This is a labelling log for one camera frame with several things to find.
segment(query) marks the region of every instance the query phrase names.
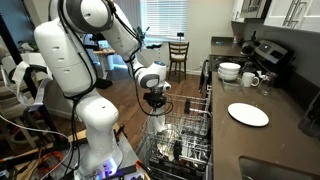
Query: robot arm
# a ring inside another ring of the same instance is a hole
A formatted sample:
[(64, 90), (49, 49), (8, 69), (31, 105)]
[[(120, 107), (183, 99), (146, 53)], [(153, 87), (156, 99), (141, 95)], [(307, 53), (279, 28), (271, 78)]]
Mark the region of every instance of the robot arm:
[(111, 0), (56, 0), (51, 3), (52, 19), (61, 18), (76, 33), (101, 33), (129, 68), (129, 74), (142, 88), (171, 88), (165, 82), (166, 66), (155, 62), (146, 68), (135, 53), (141, 42), (135, 38), (125, 14)]
[(79, 36), (84, 33), (105, 36), (126, 62), (135, 82), (151, 90), (145, 99), (156, 109), (157, 116), (163, 114), (162, 93), (171, 88), (165, 82), (166, 66), (156, 61), (146, 68), (138, 62), (135, 53), (141, 43), (121, 9), (111, 0), (52, 0), (50, 16), (52, 20), (38, 26), (34, 36), (55, 80), (65, 97), (72, 100), (68, 101), (70, 106), (87, 128), (89, 149), (74, 172), (75, 179), (91, 178), (95, 173), (106, 178), (116, 173), (123, 157), (112, 131), (118, 110), (94, 89), (95, 69)]

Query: white bowl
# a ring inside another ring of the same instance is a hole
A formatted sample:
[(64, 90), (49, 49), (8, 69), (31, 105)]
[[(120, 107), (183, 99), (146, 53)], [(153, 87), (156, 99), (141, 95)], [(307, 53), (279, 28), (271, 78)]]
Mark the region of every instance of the white bowl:
[(225, 71), (232, 71), (232, 72), (239, 72), (240, 70), (240, 65), (236, 63), (221, 63), (220, 69), (225, 70)]
[(236, 74), (236, 75), (226, 75), (226, 74), (221, 73), (220, 71), (218, 71), (218, 74), (219, 74), (219, 78), (220, 79), (224, 79), (226, 81), (233, 81), (233, 80), (236, 80), (238, 78), (238, 74)]
[(230, 76), (238, 75), (238, 73), (239, 73), (239, 70), (238, 71), (227, 71), (227, 70), (224, 70), (224, 69), (221, 69), (221, 68), (219, 68), (218, 71), (221, 72), (224, 75), (230, 75)]

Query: bowl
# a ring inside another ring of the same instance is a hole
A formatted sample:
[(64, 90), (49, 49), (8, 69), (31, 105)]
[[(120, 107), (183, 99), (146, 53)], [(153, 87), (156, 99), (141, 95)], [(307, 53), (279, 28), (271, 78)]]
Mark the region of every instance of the bowl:
[(224, 70), (224, 69), (221, 69), (221, 68), (219, 68), (218, 71), (221, 72), (224, 75), (230, 75), (230, 76), (238, 75), (238, 73), (239, 73), (239, 70), (238, 71), (227, 71), (227, 70)]
[(178, 137), (178, 128), (173, 124), (166, 124), (164, 130), (156, 134), (158, 151), (163, 156), (167, 156), (169, 161), (174, 160), (173, 147)]
[(220, 79), (224, 79), (226, 81), (233, 81), (233, 80), (236, 80), (238, 78), (238, 74), (236, 74), (236, 75), (226, 75), (226, 74), (221, 73), (220, 71), (218, 71), (218, 74), (219, 74), (219, 78)]
[(240, 65), (236, 63), (220, 63), (220, 69), (231, 72), (239, 72)]

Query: window blinds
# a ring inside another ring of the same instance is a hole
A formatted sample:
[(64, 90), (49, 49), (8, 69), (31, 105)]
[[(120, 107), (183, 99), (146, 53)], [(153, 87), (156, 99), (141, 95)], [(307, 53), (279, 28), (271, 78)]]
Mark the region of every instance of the window blinds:
[(140, 0), (142, 31), (148, 36), (177, 37), (186, 30), (187, 0)]

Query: dish rack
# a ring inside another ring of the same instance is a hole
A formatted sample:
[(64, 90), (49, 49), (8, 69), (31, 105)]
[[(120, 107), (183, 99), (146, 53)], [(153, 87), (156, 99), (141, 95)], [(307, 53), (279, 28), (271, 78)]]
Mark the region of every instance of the dish rack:
[(145, 152), (140, 159), (153, 171), (152, 179), (199, 179), (205, 176), (211, 159), (211, 114), (206, 99), (166, 94), (172, 111), (165, 115), (165, 126), (155, 131), (149, 116), (142, 127)]
[(234, 81), (225, 81), (222, 79), (222, 87), (225, 92), (235, 93), (235, 94), (243, 94), (243, 83), (240, 78), (237, 78)]

